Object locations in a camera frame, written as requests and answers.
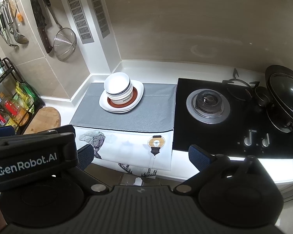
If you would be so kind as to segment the small white floral plate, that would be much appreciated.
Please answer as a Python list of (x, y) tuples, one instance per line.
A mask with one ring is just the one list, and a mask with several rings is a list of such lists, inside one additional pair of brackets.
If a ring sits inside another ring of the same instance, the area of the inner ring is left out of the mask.
[(142, 100), (144, 85), (137, 80), (131, 81), (129, 89), (120, 96), (109, 95), (105, 90), (99, 99), (103, 110), (111, 113), (126, 113), (134, 109)]

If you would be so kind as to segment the white bowl blue rim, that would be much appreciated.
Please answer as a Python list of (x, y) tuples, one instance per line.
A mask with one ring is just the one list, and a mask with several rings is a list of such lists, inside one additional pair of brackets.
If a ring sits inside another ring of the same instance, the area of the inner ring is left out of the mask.
[(123, 72), (116, 72), (106, 78), (104, 82), (104, 89), (110, 99), (120, 100), (132, 92), (133, 85), (127, 74)]

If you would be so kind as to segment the red-brown round plate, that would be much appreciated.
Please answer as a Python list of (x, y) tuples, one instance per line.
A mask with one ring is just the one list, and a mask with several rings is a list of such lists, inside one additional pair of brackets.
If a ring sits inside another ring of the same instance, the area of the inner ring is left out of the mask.
[(132, 92), (126, 96), (123, 99), (120, 100), (112, 100), (109, 97), (107, 98), (107, 103), (114, 107), (114, 108), (123, 108), (123, 107), (127, 107), (130, 104), (134, 103), (134, 101), (137, 99), (138, 97), (138, 91), (136, 90), (135, 87), (133, 87)]

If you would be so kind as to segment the left stove knob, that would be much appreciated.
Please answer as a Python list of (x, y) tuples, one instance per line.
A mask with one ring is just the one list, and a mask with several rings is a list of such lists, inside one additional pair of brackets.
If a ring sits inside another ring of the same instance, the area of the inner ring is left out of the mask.
[(247, 136), (244, 138), (243, 143), (245, 144), (245, 146), (251, 146), (253, 144), (253, 134), (256, 133), (255, 130), (250, 129), (247, 132)]

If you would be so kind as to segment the stove knob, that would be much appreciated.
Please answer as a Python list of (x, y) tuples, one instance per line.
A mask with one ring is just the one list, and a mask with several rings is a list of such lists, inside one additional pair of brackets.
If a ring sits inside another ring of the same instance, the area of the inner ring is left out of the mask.
[(251, 146), (253, 144), (253, 134), (256, 133), (255, 130), (250, 129), (247, 132), (247, 136), (244, 138), (243, 143), (245, 144), (245, 146)]
[(271, 144), (268, 133), (263, 137), (261, 144), (263, 147), (268, 147)]

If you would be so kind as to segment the black gas stove top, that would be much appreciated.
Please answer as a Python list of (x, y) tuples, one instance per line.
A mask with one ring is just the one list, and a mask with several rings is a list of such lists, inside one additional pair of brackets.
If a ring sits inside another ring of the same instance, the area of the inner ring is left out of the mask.
[[(187, 97), (198, 89), (212, 89), (227, 98), (231, 111), (224, 122), (205, 124), (189, 114)], [(248, 147), (243, 141), (250, 129), (256, 133), (253, 134), (253, 144)], [(261, 142), (267, 133), (271, 144), (263, 147)], [(226, 81), (178, 79), (172, 148), (186, 152), (191, 145), (197, 145), (214, 155), (293, 159), (293, 131), (281, 132), (271, 123), (267, 107), (258, 104), (252, 95), (252, 88)]]

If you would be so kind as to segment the black spice rack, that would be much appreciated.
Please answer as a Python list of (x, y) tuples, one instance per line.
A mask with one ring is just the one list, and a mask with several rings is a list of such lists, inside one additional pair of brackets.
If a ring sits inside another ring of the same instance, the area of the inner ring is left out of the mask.
[(44, 106), (10, 59), (0, 58), (0, 127), (11, 126), (16, 134), (24, 134)]

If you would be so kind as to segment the printed white cloth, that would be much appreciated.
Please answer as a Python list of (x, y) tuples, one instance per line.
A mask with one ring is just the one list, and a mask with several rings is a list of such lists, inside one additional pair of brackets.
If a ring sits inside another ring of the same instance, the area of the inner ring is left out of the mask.
[(173, 131), (136, 133), (74, 127), (76, 145), (91, 145), (93, 163), (137, 176), (171, 170)]

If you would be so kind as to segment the left gas burner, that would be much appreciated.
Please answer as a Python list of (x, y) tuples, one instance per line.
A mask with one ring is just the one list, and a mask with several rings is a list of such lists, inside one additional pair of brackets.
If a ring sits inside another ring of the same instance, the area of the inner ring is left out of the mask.
[(231, 111), (227, 98), (212, 89), (193, 91), (187, 97), (186, 107), (195, 120), (210, 125), (224, 122)]

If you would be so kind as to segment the grey counter mat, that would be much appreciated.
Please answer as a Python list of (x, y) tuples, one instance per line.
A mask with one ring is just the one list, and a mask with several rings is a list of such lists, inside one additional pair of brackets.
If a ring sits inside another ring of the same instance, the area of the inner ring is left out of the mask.
[(173, 129), (176, 85), (133, 81), (138, 93), (128, 106), (113, 107), (102, 83), (91, 83), (70, 124), (73, 126), (157, 133)]

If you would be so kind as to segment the black wok with lid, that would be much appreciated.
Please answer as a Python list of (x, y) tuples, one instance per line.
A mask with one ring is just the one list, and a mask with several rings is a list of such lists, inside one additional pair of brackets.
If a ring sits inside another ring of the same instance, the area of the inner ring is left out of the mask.
[(278, 130), (290, 133), (293, 131), (293, 70), (270, 65), (265, 71), (265, 81), (272, 98), (268, 117)]

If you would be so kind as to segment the hanging cleaver knife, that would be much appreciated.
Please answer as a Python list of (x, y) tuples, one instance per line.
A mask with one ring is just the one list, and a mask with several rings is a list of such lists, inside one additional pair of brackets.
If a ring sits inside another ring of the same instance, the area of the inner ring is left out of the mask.
[(50, 44), (47, 33), (45, 31), (46, 19), (42, 13), (42, 9), (38, 0), (30, 0), (30, 4), (32, 6), (35, 22), (37, 25), (37, 30), (41, 38), (43, 47), (45, 48), (46, 53), (49, 54), (53, 50), (53, 47), (52, 44)]

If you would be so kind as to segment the grey wall vent right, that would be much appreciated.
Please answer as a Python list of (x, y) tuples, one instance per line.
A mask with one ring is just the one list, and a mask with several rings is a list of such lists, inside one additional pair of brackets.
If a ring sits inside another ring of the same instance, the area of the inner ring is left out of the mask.
[(107, 37), (110, 34), (107, 18), (103, 8), (102, 0), (91, 0), (94, 7), (95, 16), (98, 21), (99, 29), (102, 34), (102, 38)]

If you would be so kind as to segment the grey wall vent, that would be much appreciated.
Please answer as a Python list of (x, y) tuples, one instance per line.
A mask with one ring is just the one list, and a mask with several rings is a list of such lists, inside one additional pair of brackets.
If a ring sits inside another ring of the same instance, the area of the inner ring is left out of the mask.
[(107, 37), (110, 34), (107, 18), (103, 8), (102, 0), (91, 0), (94, 7), (95, 16), (98, 21), (99, 29), (102, 34), (102, 38)]
[(82, 44), (93, 43), (94, 39), (81, 0), (67, 0), (67, 3)]

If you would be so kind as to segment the grey wall vent left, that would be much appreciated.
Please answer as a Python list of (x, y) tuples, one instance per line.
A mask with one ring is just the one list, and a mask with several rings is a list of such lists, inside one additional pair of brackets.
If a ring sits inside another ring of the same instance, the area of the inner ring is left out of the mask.
[(93, 43), (94, 39), (81, 0), (67, 0), (67, 3), (82, 44)]

